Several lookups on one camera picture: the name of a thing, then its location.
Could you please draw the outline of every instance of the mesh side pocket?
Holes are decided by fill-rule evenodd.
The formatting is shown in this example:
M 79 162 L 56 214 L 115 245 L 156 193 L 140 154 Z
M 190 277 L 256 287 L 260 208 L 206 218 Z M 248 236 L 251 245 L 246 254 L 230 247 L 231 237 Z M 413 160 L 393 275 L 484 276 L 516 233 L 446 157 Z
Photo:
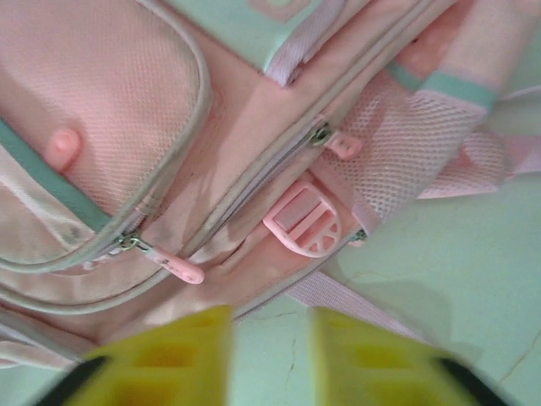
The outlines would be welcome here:
M 354 214 L 366 201 L 386 221 L 434 182 L 482 116 L 428 92 L 408 95 L 380 73 L 341 128 L 363 141 L 361 152 L 351 161 L 325 152 L 313 172 L 330 173 L 333 192 L 347 189 Z
M 459 153 L 438 178 L 419 196 L 421 199 L 491 193 L 511 173 L 511 161 L 503 140 L 476 131 L 462 144 Z

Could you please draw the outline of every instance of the floor crack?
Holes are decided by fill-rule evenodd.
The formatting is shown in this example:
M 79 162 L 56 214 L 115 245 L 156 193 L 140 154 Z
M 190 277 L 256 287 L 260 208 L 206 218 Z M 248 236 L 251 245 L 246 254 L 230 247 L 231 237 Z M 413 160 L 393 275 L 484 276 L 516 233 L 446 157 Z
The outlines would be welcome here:
M 535 336 L 534 340 L 532 341 L 532 345 L 530 345 L 530 347 L 526 350 L 526 352 L 520 356 L 520 358 L 515 362 L 515 364 L 513 364 L 513 366 L 511 367 L 511 369 L 509 370 L 509 372 L 507 372 L 501 379 L 500 379 L 500 385 L 504 383 L 505 380 L 507 380 L 511 375 L 513 375 L 513 373 L 515 372 L 515 370 L 518 368 L 518 366 L 523 362 L 523 360 L 526 359 L 526 357 L 533 351 L 533 349 L 535 348 L 537 342 L 539 341 L 539 339 L 541 338 L 541 330 L 539 330 L 537 336 Z
M 257 321 L 263 321 L 263 320 L 270 320 L 270 319 L 278 319 L 280 317 L 284 317 L 286 315 L 296 315 L 297 312 L 296 311 L 288 311 L 286 313 L 280 313 L 279 315 L 266 315 L 266 316 L 252 316 L 250 317 L 250 320 L 254 321 L 254 320 L 257 320 Z
M 287 387 L 287 385 L 289 385 L 289 379 L 291 378 L 291 374 L 293 373 L 293 370 L 295 369 L 295 359 L 296 359 L 296 356 L 295 356 L 295 344 L 297 344 L 297 335 L 295 335 L 295 337 L 293 337 L 293 341 L 291 343 L 292 361 L 291 361 L 291 365 L 289 366 L 289 371 L 287 372 L 286 387 Z

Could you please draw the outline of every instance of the backpack pocket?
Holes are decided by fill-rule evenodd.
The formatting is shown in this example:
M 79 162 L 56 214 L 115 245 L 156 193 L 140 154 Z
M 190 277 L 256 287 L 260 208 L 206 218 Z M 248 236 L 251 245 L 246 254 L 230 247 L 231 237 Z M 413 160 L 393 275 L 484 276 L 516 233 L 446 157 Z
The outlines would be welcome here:
M 3 167 L 3 215 L 32 207 L 35 220 L 35 237 L 16 243 L 27 247 L 6 241 L 0 266 L 54 272 L 107 252 L 156 210 L 205 121 L 210 78 L 177 21 L 128 0 L 2 2 L 0 36 L 3 154 L 19 165 Z M 59 211 L 88 230 L 60 233 Z M 55 250 L 37 248 L 38 222 Z

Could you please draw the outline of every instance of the pink knob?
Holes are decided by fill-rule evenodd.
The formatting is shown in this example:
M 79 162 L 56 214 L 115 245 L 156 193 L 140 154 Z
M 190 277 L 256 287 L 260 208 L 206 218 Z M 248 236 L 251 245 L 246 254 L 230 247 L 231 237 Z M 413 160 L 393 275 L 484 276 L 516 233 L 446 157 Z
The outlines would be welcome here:
M 47 144 L 43 159 L 58 173 L 63 173 L 81 150 L 81 137 L 72 129 L 55 131 Z

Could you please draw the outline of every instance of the zipper pull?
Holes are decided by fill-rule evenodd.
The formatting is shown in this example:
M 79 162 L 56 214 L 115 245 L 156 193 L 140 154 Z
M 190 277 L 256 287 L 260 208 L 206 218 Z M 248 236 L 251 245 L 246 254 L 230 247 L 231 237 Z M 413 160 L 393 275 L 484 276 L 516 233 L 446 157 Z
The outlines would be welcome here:
M 343 161 L 349 161 L 363 149 L 363 142 L 341 131 L 335 131 L 324 147 L 333 151 Z
M 314 146 L 324 146 L 344 161 L 354 158 L 363 149 L 363 142 L 360 139 L 333 130 L 327 123 L 314 130 L 310 136 L 310 143 Z
M 199 285 L 205 280 L 205 273 L 198 266 L 191 264 L 171 252 L 160 247 L 154 247 L 143 241 L 138 233 L 131 233 L 122 236 L 118 240 L 118 245 L 122 250 L 127 251 L 137 248 L 152 262 L 166 269 L 174 276 L 182 279 L 186 283 Z

